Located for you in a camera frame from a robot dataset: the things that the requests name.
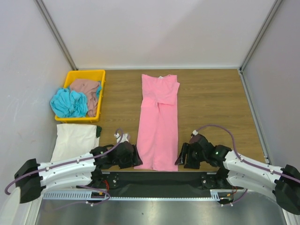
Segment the pink t shirt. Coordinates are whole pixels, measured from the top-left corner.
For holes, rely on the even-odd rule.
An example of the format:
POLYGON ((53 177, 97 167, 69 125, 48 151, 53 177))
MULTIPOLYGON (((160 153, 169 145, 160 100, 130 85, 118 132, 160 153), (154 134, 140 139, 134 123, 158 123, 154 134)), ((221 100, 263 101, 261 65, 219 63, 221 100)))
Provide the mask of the pink t shirt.
POLYGON ((142 75, 142 104, 137 150, 138 169, 175 172, 178 155, 178 90, 176 75, 142 75))

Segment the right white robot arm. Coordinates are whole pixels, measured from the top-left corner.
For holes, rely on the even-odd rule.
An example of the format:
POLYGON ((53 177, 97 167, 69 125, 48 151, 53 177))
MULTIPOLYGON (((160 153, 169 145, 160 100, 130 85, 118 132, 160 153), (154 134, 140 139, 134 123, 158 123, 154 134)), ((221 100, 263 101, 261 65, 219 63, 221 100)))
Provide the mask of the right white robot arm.
POLYGON ((250 189, 274 200, 282 209, 300 213, 300 172, 291 165, 284 168, 264 164, 236 153, 223 145, 213 145, 203 135, 183 143, 175 165, 198 169, 206 162, 222 172, 216 176, 220 188, 229 185, 250 189))

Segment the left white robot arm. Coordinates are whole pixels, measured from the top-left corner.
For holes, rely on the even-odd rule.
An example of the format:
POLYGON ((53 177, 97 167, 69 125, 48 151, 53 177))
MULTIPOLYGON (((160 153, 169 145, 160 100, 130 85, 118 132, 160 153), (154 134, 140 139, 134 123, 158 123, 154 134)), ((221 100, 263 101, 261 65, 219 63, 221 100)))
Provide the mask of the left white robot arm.
POLYGON ((28 203, 43 193, 61 188, 87 186, 114 187, 102 171, 117 165, 120 169, 142 165, 136 145, 125 141, 117 146, 98 146, 69 160, 37 163, 27 160, 15 173, 15 185, 21 190, 20 202, 28 203))

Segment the dark green folded shirt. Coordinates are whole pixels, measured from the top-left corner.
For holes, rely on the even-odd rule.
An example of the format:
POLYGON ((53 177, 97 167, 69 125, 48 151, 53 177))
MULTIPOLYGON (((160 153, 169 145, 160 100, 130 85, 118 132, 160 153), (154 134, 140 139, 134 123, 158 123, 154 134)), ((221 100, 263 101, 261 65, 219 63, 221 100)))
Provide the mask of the dark green folded shirt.
POLYGON ((96 126, 96 138, 101 136, 102 128, 100 126, 96 126))

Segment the folded white t shirt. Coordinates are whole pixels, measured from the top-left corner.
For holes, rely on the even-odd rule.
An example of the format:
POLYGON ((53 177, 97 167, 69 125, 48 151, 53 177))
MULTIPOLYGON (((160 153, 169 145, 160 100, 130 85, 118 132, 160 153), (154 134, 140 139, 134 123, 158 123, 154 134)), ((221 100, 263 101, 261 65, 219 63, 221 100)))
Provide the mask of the folded white t shirt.
POLYGON ((68 160, 94 149, 99 145, 96 125, 58 124, 57 139, 51 162, 68 160))

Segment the mauve t shirt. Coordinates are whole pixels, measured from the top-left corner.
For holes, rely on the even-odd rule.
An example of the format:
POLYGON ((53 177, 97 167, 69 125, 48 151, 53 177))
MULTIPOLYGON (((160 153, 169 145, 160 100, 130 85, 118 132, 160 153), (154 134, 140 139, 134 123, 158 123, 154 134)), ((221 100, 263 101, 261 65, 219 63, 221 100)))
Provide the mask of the mauve t shirt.
POLYGON ((89 79, 75 79, 70 84, 70 89, 76 92, 82 92, 87 97, 87 115, 89 117, 95 117, 97 114, 100 91, 102 90, 101 82, 89 79))

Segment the turquoise t shirt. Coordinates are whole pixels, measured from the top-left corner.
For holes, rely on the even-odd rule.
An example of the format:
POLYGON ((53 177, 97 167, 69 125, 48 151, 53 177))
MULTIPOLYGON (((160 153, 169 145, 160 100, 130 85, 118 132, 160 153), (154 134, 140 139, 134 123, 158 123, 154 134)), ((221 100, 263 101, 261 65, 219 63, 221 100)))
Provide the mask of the turquoise t shirt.
POLYGON ((87 115, 87 97, 82 92, 60 88, 52 97, 50 106, 60 118, 85 117, 87 115))

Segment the yellow plastic bin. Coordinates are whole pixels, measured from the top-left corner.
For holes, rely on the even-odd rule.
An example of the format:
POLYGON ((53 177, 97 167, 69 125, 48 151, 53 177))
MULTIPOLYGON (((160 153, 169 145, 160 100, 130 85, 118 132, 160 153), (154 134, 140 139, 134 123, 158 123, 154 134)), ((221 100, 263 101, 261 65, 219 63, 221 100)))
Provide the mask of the yellow plastic bin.
POLYGON ((62 123, 81 123, 81 122, 98 122, 101 114, 101 104, 103 99, 103 92, 105 86, 105 71, 104 70, 78 70, 70 71, 67 74, 64 88, 69 87, 75 80, 87 79, 89 81, 95 81, 100 83, 99 96, 97 97, 97 107, 95 116, 86 115, 85 117, 71 117, 60 118, 55 115, 55 120, 62 123))

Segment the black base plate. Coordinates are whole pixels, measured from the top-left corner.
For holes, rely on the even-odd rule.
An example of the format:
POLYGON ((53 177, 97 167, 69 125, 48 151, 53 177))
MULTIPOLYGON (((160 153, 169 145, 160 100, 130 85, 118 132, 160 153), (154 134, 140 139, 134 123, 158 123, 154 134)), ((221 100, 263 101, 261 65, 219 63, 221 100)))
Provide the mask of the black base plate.
POLYGON ((122 193, 161 193, 176 191, 199 193, 204 190, 239 190, 216 172, 103 172, 100 179, 89 184, 93 188, 106 188, 122 193))

